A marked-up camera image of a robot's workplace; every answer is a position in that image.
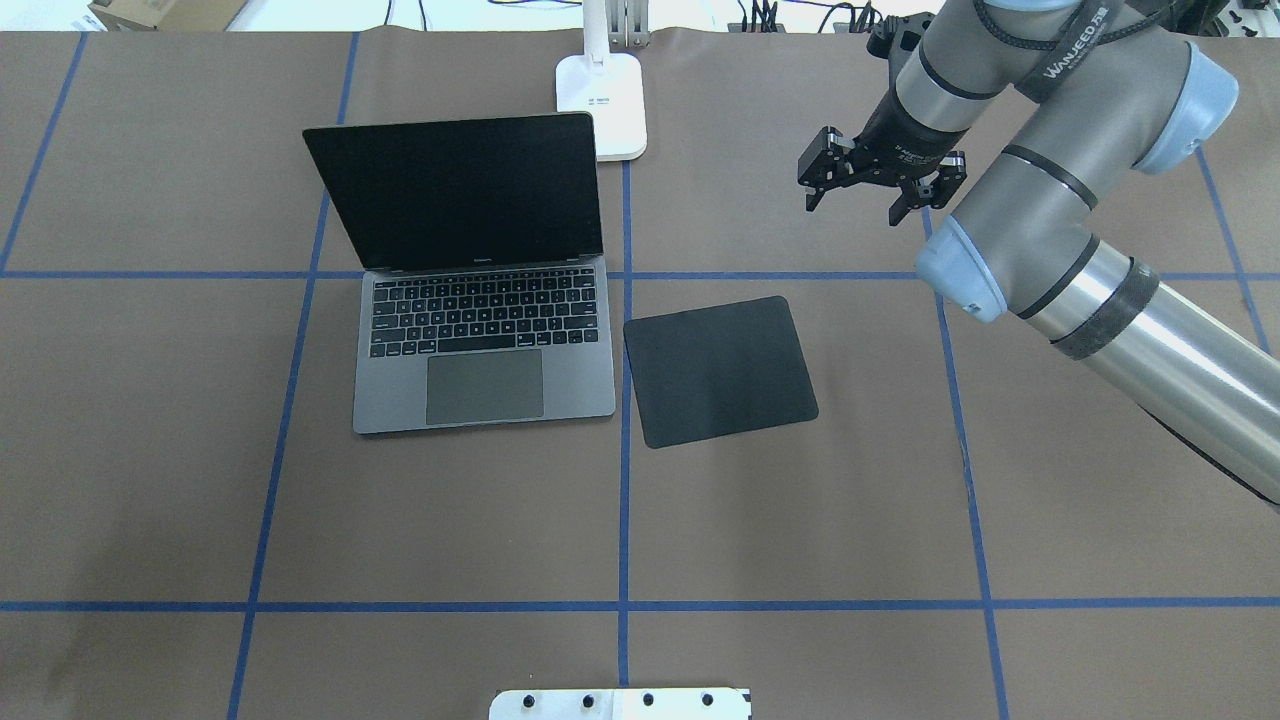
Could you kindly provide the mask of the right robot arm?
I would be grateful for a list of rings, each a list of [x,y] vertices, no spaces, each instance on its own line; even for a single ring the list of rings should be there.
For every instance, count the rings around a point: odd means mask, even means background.
[[[934,227],[916,274],[979,322],[1016,314],[1276,507],[1276,359],[1087,224],[1126,172],[1164,173],[1210,138],[1236,79],[1124,1],[946,1],[888,20],[868,49],[888,88],[859,133],[826,127],[806,146],[806,209],[855,184],[899,190],[891,225],[943,208],[966,178],[959,141],[1018,91],[1036,111]]]

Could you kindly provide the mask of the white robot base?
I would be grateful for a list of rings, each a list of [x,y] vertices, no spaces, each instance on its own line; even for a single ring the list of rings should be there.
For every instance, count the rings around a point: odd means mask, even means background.
[[[749,691],[730,687],[502,691],[489,719],[751,719]]]

